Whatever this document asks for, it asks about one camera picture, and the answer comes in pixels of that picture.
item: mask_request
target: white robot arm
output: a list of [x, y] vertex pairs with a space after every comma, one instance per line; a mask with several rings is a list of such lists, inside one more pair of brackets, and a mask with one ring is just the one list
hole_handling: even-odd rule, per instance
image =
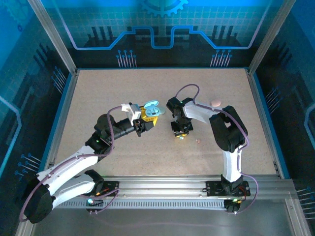
[[223, 185], [227, 192], [232, 192], [243, 181], [240, 149], [245, 144], [245, 137], [236, 124], [223, 113], [229, 113], [234, 117], [247, 134], [235, 109], [231, 106], [222, 109], [201, 103], [195, 104], [192, 98], [179, 101], [176, 97], [169, 99], [166, 106], [176, 118], [171, 122], [176, 137], [185, 136], [193, 130], [192, 119], [211, 125], [215, 140], [223, 151], [224, 167], [221, 176]]
[[[115, 139], [133, 131], [140, 137], [143, 132], [153, 128], [159, 109], [149, 112], [151, 107], [146, 105], [139, 107], [129, 103], [117, 107], [128, 117], [119, 122], [115, 122], [110, 114], [101, 115], [94, 126], [95, 133], [73, 155], [36, 175], [26, 175], [15, 201], [21, 209], [20, 221], [25, 221], [24, 214], [31, 223], [37, 223], [56, 206], [79, 195], [100, 197], [107, 194], [108, 191], [104, 190], [108, 185], [96, 171], [88, 170], [79, 177], [75, 176], [106, 157], [113, 150]], [[149, 119], [146, 115], [148, 112], [151, 116]]]

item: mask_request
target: pink object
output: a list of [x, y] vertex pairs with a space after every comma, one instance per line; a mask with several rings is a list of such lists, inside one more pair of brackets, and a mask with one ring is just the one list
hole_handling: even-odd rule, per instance
[[211, 102], [211, 106], [212, 107], [218, 107], [218, 106], [220, 106], [221, 105], [221, 101], [220, 100], [213, 100], [212, 102]]

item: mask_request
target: enclosure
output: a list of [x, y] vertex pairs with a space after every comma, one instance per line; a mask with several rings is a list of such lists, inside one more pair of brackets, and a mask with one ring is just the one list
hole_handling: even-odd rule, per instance
[[[3, 0], [0, 6], [1, 235], [314, 233], [314, 1]], [[246, 213], [193, 207], [209, 204], [202, 188], [220, 179], [223, 157], [204, 123], [193, 120], [189, 135], [174, 137], [166, 103], [191, 83], [200, 86], [198, 102], [233, 106], [248, 130], [242, 171], [257, 179], [259, 194]], [[195, 93], [186, 88], [178, 98]], [[19, 223], [15, 201], [26, 174], [71, 156], [109, 109], [151, 100], [166, 109], [156, 127], [118, 139], [110, 156], [88, 167], [120, 183], [111, 208], [89, 216], [79, 197], [37, 224]], [[252, 194], [242, 208], [258, 190], [245, 180]]]

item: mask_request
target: wooden table surface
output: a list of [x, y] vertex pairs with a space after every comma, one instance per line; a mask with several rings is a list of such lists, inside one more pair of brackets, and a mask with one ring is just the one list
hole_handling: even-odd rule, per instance
[[[197, 101], [221, 107], [233, 106], [249, 133], [251, 145], [242, 153], [242, 171], [275, 174], [271, 154], [262, 130], [244, 69], [124, 69], [81, 70], [63, 131], [56, 163], [78, 150], [94, 132], [97, 118], [122, 103], [167, 100], [184, 85], [200, 86]], [[184, 89], [178, 98], [193, 97], [196, 88]], [[112, 113], [115, 121], [126, 118]], [[115, 141], [113, 153], [90, 167], [102, 176], [114, 175], [219, 175], [223, 171], [222, 151], [211, 127], [193, 120], [194, 130], [183, 140], [174, 137], [166, 108], [156, 126], [140, 138], [135, 132]]]

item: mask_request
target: blue wall panel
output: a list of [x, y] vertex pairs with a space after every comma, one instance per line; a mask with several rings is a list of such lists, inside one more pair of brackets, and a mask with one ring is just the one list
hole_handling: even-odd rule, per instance
[[27, 0], [1, 0], [0, 21], [0, 235], [14, 235], [18, 185], [39, 166], [22, 155], [40, 163], [68, 71]]
[[248, 66], [281, 3], [44, 1], [77, 67], [90, 68]]
[[257, 69], [289, 174], [298, 188], [311, 186], [312, 191], [315, 189], [314, 13], [315, 1], [297, 0]]

